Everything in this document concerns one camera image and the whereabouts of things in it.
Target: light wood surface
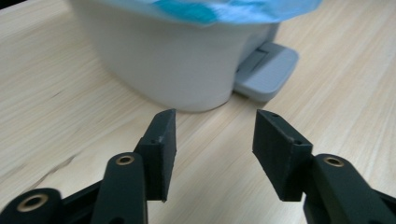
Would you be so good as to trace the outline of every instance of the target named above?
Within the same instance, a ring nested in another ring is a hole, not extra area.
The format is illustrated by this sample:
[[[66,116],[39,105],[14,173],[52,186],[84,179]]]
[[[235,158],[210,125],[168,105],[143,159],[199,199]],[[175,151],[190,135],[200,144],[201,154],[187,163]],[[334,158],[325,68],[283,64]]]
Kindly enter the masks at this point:
[[[258,108],[396,196],[395,12],[393,0],[327,0],[283,22],[276,42],[301,57],[290,80],[268,104],[233,94],[177,113],[168,202],[148,202],[149,223],[305,223],[303,204],[279,201],[251,153]],[[107,72],[64,1],[1,10],[0,209],[29,189],[65,197],[101,179],[165,109]]]

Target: gray plastic base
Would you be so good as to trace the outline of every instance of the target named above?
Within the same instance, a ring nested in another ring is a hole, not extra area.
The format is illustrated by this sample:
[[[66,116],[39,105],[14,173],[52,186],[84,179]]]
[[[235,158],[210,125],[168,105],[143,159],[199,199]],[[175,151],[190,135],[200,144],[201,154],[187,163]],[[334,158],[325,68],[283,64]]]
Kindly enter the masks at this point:
[[[264,43],[238,67],[233,90],[268,102],[288,80],[299,59],[298,53],[274,43]]]

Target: wood grain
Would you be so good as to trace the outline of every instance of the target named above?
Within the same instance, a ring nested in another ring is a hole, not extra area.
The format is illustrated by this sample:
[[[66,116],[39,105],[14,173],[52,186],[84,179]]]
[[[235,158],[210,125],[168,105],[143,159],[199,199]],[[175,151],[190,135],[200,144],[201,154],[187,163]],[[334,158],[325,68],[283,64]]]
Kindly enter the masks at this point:
[[[300,61],[268,104],[234,94],[214,110],[177,113],[168,202],[149,223],[305,223],[251,153],[255,111],[280,114],[315,145],[351,161],[396,196],[396,2],[332,0],[285,21],[276,42]],[[102,178],[165,109],[101,65],[61,0],[0,11],[0,208],[33,188],[65,197]]]

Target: wooden table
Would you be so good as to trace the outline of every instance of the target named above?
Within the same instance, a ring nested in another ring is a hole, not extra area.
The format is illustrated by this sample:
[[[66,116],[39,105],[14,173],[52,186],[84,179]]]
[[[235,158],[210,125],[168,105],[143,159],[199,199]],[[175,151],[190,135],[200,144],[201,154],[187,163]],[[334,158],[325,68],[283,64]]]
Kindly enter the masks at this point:
[[[392,0],[329,0],[283,22],[276,42],[301,56],[290,80],[267,104],[233,94],[177,113],[169,200],[148,202],[149,223],[305,223],[303,204],[282,203],[251,153],[258,108],[396,196],[395,12]],[[107,72],[64,1],[1,10],[0,208],[29,189],[65,197],[101,179],[165,109]]]

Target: white container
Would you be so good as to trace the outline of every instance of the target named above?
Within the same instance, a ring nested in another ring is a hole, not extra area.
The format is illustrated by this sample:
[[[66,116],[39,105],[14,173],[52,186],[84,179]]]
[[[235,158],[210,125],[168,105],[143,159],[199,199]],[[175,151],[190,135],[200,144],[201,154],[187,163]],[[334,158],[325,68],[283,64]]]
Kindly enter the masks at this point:
[[[269,24],[196,26],[94,0],[69,2],[111,71],[149,99],[184,111],[226,103],[237,65],[270,29]]]

